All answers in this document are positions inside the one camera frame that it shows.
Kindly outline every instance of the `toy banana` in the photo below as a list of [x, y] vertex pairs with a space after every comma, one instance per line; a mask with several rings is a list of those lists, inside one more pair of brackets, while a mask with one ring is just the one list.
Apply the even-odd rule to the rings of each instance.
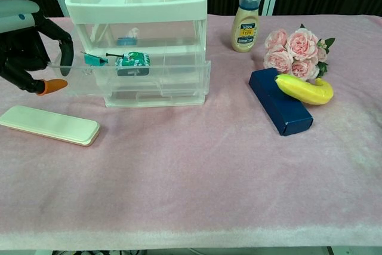
[[316, 79], [316, 85], [289, 74], [277, 75], [275, 81], [285, 94], [311, 105], [326, 104], [334, 95], [332, 86], [321, 78]]

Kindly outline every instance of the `pink fleece cloth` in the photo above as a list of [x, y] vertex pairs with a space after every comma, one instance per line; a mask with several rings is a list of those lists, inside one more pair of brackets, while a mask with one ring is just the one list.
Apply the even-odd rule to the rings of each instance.
[[[260, 17], [250, 53], [231, 49], [232, 21], [208, 17], [202, 106], [113, 109], [0, 79], [1, 114], [25, 105], [101, 124], [88, 148], [0, 127], [0, 249], [382, 245], [381, 18]], [[248, 80], [269, 32], [301, 23], [336, 38], [335, 96], [307, 107], [309, 130], [283, 137]], [[58, 43], [44, 42], [54, 58]]]

